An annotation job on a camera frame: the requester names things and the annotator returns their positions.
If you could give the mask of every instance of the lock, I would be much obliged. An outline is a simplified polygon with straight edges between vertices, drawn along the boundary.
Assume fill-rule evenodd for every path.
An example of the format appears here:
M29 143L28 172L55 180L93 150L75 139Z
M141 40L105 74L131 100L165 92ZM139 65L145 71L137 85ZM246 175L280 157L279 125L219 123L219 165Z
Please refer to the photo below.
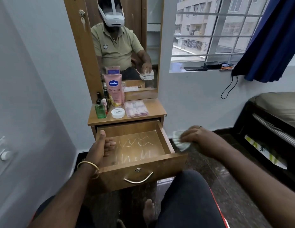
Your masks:
M82 17L82 18L85 18L85 12L84 12L84 10L79 10L79 15Z

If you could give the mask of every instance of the black cord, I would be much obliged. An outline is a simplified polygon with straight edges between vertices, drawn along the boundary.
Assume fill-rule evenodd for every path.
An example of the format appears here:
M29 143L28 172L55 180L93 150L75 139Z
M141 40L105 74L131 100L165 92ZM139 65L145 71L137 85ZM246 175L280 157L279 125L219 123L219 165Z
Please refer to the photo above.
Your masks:
M233 88L234 88L234 87L236 86L236 84L238 83L238 76L236 76L236 79L237 79L237 81L236 81L235 85L233 86ZM229 95L229 92L230 92L231 90L233 90L233 88L230 89L229 92L228 92L228 94L227 94L227 96L226 96L225 98L223 98L223 94L224 94L224 92L227 90L227 88L226 88L226 89L223 91L223 93L221 94L221 96L220 96L221 99L226 99L226 98L228 97L228 95Z

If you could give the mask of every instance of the beige bedsheet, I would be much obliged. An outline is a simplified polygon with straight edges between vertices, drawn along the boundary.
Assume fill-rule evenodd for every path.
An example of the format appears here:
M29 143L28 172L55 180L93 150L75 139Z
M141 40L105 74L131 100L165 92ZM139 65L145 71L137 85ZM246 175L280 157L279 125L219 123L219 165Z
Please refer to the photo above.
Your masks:
M262 93L250 101L295 127L295 92Z

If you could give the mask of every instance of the curtain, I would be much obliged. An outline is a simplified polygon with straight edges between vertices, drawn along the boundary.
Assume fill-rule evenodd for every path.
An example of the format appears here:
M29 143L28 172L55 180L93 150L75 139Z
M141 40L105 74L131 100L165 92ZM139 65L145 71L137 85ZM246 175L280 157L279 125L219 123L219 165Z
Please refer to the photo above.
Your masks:
M232 76L245 75L248 81L277 81L294 54L295 0L270 0Z

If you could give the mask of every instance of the dark tiled floor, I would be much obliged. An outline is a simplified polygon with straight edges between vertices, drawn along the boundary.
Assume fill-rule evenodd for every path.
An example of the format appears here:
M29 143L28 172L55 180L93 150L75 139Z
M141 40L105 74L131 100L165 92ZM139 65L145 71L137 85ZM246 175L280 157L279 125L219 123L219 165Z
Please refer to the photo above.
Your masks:
M254 158L230 134L221 135L236 149L255 162ZM271 228L256 205L233 179L223 165L189 147L186 169L198 171L209 184L216 201L230 228ZM127 228L145 227L142 218L144 202L151 198L156 216L160 213L161 201L173 178L143 184L111 193L87 197L96 227L114 228L116 220L123 220Z

